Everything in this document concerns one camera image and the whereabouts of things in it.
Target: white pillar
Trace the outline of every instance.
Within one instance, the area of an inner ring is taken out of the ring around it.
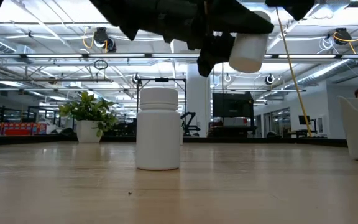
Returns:
[[[196,118],[191,125],[197,125],[201,131],[200,137],[206,137],[208,123],[211,117],[211,88],[209,78],[198,73],[197,64],[187,65],[187,108],[189,112],[196,112]]]

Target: ceiling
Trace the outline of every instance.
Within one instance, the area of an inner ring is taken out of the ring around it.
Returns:
[[[93,45],[87,48],[84,45],[91,45],[91,35],[97,27],[107,27],[108,34],[114,39],[117,45],[117,53],[177,53],[188,52],[184,43],[176,42],[166,44],[159,35],[139,31],[135,41],[129,41],[125,35],[108,23],[101,13],[88,0],[24,0],[24,8],[20,8],[13,3],[15,0],[5,0],[0,8],[0,38],[7,45],[18,46],[25,45],[36,53],[61,54],[61,53],[103,53],[103,49]],[[245,7],[251,10],[263,10],[266,12],[275,28],[270,34],[270,42],[274,40],[280,32],[278,17],[274,9],[268,9],[263,3],[243,3]],[[321,8],[312,13],[296,26],[291,15],[284,10],[279,10],[280,19],[288,29],[286,36],[288,50],[291,54],[336,54],[334,48],[339,52],[348,52],[349,45],[327,44],[329,48],[323,50],[322,41],[328,34],[334,32],[337,27],[345,27],[351,36],[358,38],[358,8],[336,8],[334,12]],[[39,21],[42,21],[49,28],[46,29]],[[283,41],[278,41],[271,48],[267,49],[268,54],[285,54]],[[132,77],[139,74],[142,78],[170,77],[185,78],[187,69],[186,61],[157,62],[153,65],[146,65],[149,61],[144,59],[131,59],[133,65],[125,65],[126,59],[114,59],[121,63],[117,66],[109,66],[107,69],[98,73],[98,77],[107,77],[114,82],[82,82],[82,88],[107,88],[117,86],[118,88],[133,88]],[[0,66],[9,69],[18,74],[25,74],[23,66],[7,66],[6,60],[0,60]],[[298,75],[313,67],[317,63],[295,63],[294,72]],[[47,77],[70,77],[70,78],[94,78],[98,72],[92,66],[85,68],[79,66],[45,66],[39,69],[39,66],[28,66],[27,73],[32,74],[32,78]],[[222,65],[215,66],[215,75],[222,74]],[[267,88],[264,78],[267,75],[275,75],[276,84],[285,83],[291,79],[291,73],[286,61],[280,63],[263,63],[262,68],[257,73],[241,73],[232,69],[227,63],[223,65],[223,73],[229,75],[223,85],[225,88]],[[61,88],[59,85],[49,85],[48,83],[37,83],[38,86],[49,88]],[[148,86],[162,86],[175,88],[177,84],[170,83],[152,83]],[[131,98],[125,93],[100,92],[100,96],[106,99],[127,102]]]

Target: potted plant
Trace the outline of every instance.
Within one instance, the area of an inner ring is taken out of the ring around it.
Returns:
[[[59,106],[60,116],[72,116],[77,120],[76,132],[80,143],[97,143],[103,132],[110,130],[116,121],[109,110],[113,104],[104,99],[97,102],[94,95],[84,91],[81,101]]]

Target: wall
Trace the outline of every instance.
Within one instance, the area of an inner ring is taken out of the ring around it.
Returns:
[[[342,123],[341,107],[337,100],[337,96],[354,98],[354,91],[356,89],[358,89],[358,85],[327,85],[329,128],[331,130],[329,138],[346,138]]]
[[[39,106],[39,101],[40,98],[30,95],[19,95],[15,92],[8,92],[8,96],[1,96],[0,94],[0,106],[11,109],[27,111],[28,106]]]
[[[306,114],[310,116],[310,119],[316,119],[318,117],[325,116],[327,124],[324,125],[324,128],[327,129],[326,133],[329,134],[330,130],[328,125],[329,114],[326,81],[319,82],[318,86],[306,87],[304,89],[306,89],[306,92],[302,92],[301,97],[305,106]],[[290,108],[292,131],[306,129],[306,125],[299,124],[298,117],[303,113],[298,99],[298,95],[296,93],[289,93],[285,97],[284,101],[268,101],[268,105],[256,106],[254,108],[254,114],[260,115],[284,108]]]

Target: white flower pot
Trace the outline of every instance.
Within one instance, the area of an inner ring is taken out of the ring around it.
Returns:
[[[99,143],[101,135],[98,137],[97,121],[78,121],[77,138],[80,143]]]

